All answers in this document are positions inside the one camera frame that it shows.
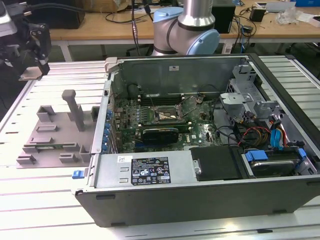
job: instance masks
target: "blue connector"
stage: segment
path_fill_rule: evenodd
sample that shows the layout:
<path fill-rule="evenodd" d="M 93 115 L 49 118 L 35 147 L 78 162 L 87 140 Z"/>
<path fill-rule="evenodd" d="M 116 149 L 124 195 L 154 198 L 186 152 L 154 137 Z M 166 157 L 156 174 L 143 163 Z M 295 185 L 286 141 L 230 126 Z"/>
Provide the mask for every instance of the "blue connector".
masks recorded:
<path fill-rule="evenodd" d="M 280 140 L 281 140 L 281 132 L 277 129 L 273 129 L 271 131 L 271 136 L 270 136 L 270 145 L 274 148 L 282 150 L 284 149 L 284 147 L 280 146 L 279 144 Z"/>
<path fill-rule="evenodd" d="M 102 144 L 101 149 L 103 152 L 106 152 L 108 150 L 108 146 L 105 144 Z"/>
<path fill-rule="evenodd" d="M 299 148 L 298 153 L 299 153 L 302 160 L 304 160 L 307 157 L 307 154 L 303 148 Z"/>
<path fill-rule="evenodd" d="M 72 179 L 84 179 L 85 178 L 85 171 L 76 170 L 72 174 Z"/>
<path fill-rule="evenodd" d="M 107 119 L 107 120 L 110 120 L 111 117 L 112 117 L 112 111 L 111 111 L 111 110 L 107 110 L 107 111 L 106 111 L 106 119 Z"/>
<path fill-rule="evenodd" d="M 268 156 L 264 150 L 252 150 L 245 154 L 248 162 L 268 160 Z"/>

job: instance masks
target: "sticker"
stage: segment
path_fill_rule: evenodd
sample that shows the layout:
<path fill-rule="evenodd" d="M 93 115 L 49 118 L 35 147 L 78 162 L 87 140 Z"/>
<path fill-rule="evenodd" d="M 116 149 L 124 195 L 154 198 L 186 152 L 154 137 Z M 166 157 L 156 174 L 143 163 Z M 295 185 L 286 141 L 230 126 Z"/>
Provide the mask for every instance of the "sticker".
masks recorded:
<path fill-rule="evenodd" d="M 169 71 L 179 71 L 179 66 L 169 66 Z"/>
<path fill-rule="evenodd" d="M 118 156 L 118 163 L 130 163 L 132 156 Z"/>
<path fill-rule="evenodd" d="M 130 159 L 130 161 L 132 169 L 132 185 L 171 183 L 168 157 L 134 158 Z"/>

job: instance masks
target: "electronic component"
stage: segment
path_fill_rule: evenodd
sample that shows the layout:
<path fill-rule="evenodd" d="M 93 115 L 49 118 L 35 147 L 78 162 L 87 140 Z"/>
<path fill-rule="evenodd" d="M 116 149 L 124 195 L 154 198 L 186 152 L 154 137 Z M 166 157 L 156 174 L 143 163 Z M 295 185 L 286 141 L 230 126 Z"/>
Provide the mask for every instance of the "electronic component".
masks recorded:
<path fill-rule="evenodd" d="M 264 18 L 264 15 L 266 13 L 266 9 L 265 8 L 257 8 L 257 7 L 253 7 L 251 9 L 251 13 L 250 13 L 250 20 L 252 22 L 262 22 L 262 19 Z"/>
<path fill-rule="evenodd" d="M 169 145 L 178 141 L 179 130 L 176 128 L 146 129 L 142 132 L 142 141 L 146 145 Z"/>
<path fill-rule="evenodd" d="M 182 118 L 182 111 L 177 105 L 142 107 L 140 120 L 144 127 L 186 124 L 186 120 Z"/>
<path fill-rule="evenodd" d="M 254 28 L 252 26 L 243 25 L 242 29 L 245 34 L 250 34 Z"/>

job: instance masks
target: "aluminum extrusion table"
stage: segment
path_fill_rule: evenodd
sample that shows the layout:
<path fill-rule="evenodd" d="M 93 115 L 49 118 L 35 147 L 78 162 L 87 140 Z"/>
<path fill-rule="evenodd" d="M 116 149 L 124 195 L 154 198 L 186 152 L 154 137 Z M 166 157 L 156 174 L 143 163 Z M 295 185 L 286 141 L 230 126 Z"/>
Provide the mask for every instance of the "aluminum extrusion table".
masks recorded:
<path fill-rule="evenodd" d="M 319 128 L 318 81 L 296 60 L 284 56 L 261 59 Z M 294 213 L 129 227 L 96 226 L 70 191 L 84 184 L 83 179 L 71 178 L 74 170 L 83 167 L 15 168 L 21 147 L 38 120 L 40 105 L 52 105 L 55 112 L 68 111 L 61 99 L 65 89 L 76 90 L 76 101 L 84 111 L 100 104 L 107 77 L 103 61 L 51 63 L 50 68 L 47 76 L 26 84 L 0 124 L 1 239 L 320 239 L 320 197 Z"/>

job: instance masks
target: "cable on desk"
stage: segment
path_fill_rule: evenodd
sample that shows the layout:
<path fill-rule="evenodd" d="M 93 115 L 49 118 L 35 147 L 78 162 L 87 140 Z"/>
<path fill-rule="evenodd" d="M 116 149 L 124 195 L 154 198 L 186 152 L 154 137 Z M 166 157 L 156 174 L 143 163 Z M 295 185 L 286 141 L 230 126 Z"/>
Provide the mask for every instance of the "cable on desk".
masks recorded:
<path fill-rule="evenodd" d="M 34 10 L 46 9 L 46 8 L 56 8 L 56 9 L 65 9 L 65 10 L 74 11 L 74 12 L 93 13 L 93 11 L 91 10 L 85 10 L 80 7 L 69 6 L 65 4 L 59 4 L 59 3 L 40 3 L 35 5 L 29 5 L 26 8 L 26 12 L 28 11 L 32 12 Z"/>
<path fill-rule="evenodd" d="M 135 0 L 131 0 L 131 5 L 135 5 Z M 133 36 L 133 41 L 134 45 L 136 47 L 136 51 L 138 53 L 138 56 L 141 56 L 140 54 L 140 49 L 139 49 L 139 42 L 138 42 L 138 28 L 135 20 L 135 9 L 134 7 L 131 10 L 131 25 L 132 25 L 132 36 Z"/>
<path fill-rule="evenodd" d="M 243 36 L 245 36 L 245 37 L 248 38 L 247 44 L 246 44 L 246 48 L 244 49 L 244 52 L 246 52 L 246 50 L 248 49 L 248 47 L 249 47 L 249 45 L 250 45 L 250 38 L 251 38 L 253 35 L 255 35 L 256 32 L 257 32 L 257 25 L 256 25 L 253 21 L 251 21 L 249 18 L 247 18 L 247 17 L 245 17 L 245 16 L 236 15 L 235 17 L 236 17 L 236 18 L 246 19 L 247 21 L 249 21 L 250 23 L 252 23 L 252 24 L 254 25 L 254 30 L 253 30 L 252 33 L 250 33 L 250 34 L 245 34 L 244 32 L 241 33 Z"/>
<path fill-rule="evenodd" d="M 236 47 L 236 45 L 237 45 L 237 42 L 238 42 L 238 39 L 240 38 L 239 41 L 241 41 L 241 37 L 242 37 L 242 35 L 241 35 L 241 33 L 240 33 L 240 32 L 241 32 L 240 18 L 239 18 L 239 17 L 236 17 L 236 15 L 234 15 L 233 17 L 234 17 L 234 19 L 235 19 L 234 22 L 236 22 L 236 25 L 237 25 L 237 28 L 238 28 L 238 35 L 237 35 L 236 40 L 235 40 L 235 42 L 234 42 L 234 44 L 233 44 L 233 46 L 232 46 L 232 48 L 231 48 L 231 53 L 232 53 L 232 51 L 235 49 L 235 47 Z"/>
<path fill-rule="evenodd" d="M 254 7 L 254 6 L 247 7 L 247 8 L 245 8 L 245 9 L 242 9 L 242 10 L 239 12 L 239 15 L 242 16 L 242 15 L 244 15 L 245 13 L 251 12 L 251 10 L 252 10 L 253 7 Z"/>
<path fill-rule="evenodd" d="M 114 24 L 131 24 L 131 23 L 132 23 L 132 20 L 127 20 L 127 21 L 115 21 L 115 20 L 109 19 L 108 17 L 109 17 L 110 15 L 113 15 L 113 14 L 114 14 L 113 12 L 107 14 L 107 15 L 105 16 L 105 20 L 107 20 L 108 22 L 114 23 Z M 142 19 L 142 18 L 144 18 L 144 17 L 147 17 L 147 16 L 148 16 L 148 14 L 145 14 L 145 15 L 143 15 L 143 16 L 136 17 L 134 20 L 137 21 L 137 20 L 140 20 L 140 19 Z"/>

